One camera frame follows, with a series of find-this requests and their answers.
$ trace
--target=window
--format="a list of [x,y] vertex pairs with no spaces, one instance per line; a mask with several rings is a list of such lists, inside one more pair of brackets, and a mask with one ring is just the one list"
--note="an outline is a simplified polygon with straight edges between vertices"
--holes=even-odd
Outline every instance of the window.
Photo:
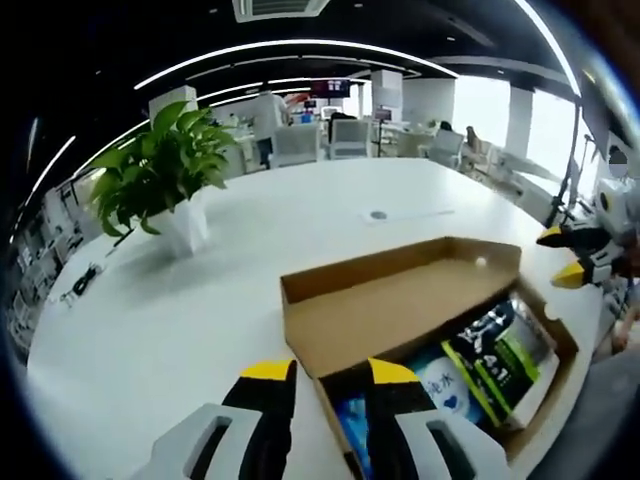
[[[533,95],[527,158],[560,179],[565,175],[571,153],[574,115],[573,102],[542,91],[536,91]],[[578,166],[582,164],[585,154],[585,134],[589,134],[589,129],[581,116],[574,155]],[[588,197],[592,194],[597,171],[597,162],[591,162],[593,149],[593,144],[586,147],[584,168],[580,179],[580,192]]]
[[509,126],[509,82],[482,77],[456,80],[453,129],[466,135],[472,126],[480,140],[504,147]]

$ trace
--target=white round table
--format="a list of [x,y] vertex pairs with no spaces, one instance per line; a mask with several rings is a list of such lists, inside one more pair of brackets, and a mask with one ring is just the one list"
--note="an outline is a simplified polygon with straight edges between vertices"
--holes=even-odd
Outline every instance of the white round table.
[[[540,224],[498,194],[420,159],[320,162],[234,179],[202,193],[213,244],[168,261],[136,231],[70,310],[45,311],[29,357],[33,410],[81,478],[126,478],[153,442],[193,410],[220,402],[247,366],[292,357],[283,335],[279,277],[444,235],[523,248],[521,270],[580,346],[562,399],[514,461],[515,478],[541,460],[566,421],[587,373],[601,294],[553,288],[572,259],[538,247]],[[389,219],[367,222],[383,210]],[[68,290],[90,261],[105,263],[104,236],[71,259],[55,286]],[[300,368],[286,479],[350,473]]]

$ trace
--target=office chair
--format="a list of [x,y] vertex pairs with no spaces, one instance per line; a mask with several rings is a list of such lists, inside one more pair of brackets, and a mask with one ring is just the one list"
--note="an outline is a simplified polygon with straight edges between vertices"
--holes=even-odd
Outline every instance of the office chair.
[[273,166],[285,167],[320,159],[320,125],[305,123],[278,128],[272,137]]
[[458,170],[460,168],[460,152],[462,151],[463,142],[463,135],[440,129],[431,147],[427,150],[427,156],[429,160],[435,163]]
[[332,160],[371,157],[371,125],[362,120],[333,120],[329,143]]
[[420,157],[420,147],[428,146],[433,139],[434,137],[427,133],[400,132],[398,134],[398,157]]

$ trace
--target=open cardboard box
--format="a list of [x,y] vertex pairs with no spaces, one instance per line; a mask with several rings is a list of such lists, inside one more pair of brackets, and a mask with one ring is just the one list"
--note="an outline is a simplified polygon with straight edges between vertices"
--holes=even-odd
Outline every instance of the open cardboard box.
[[444,237],[281,278],[286,341],[314,380],[328,422],[356,476],[360,468],[330,397],[358,388],[368,357],[399,362],[515,290],[557,343],[560,365],[531,423],[489,431],[513,460],[538,432],[566,382],[578,346],[519,273],[520,248]]

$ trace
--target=screen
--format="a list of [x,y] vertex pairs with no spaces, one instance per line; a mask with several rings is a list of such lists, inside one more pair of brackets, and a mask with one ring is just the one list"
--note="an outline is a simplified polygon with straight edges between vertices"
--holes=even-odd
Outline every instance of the screen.
[[376,108],[376,111],[373,115],[376,120],[386,120],[391,121],[391,110],[386,108]]
[[349,97],[349,80],[316,80],[311,82],[311,94],[319,98]]

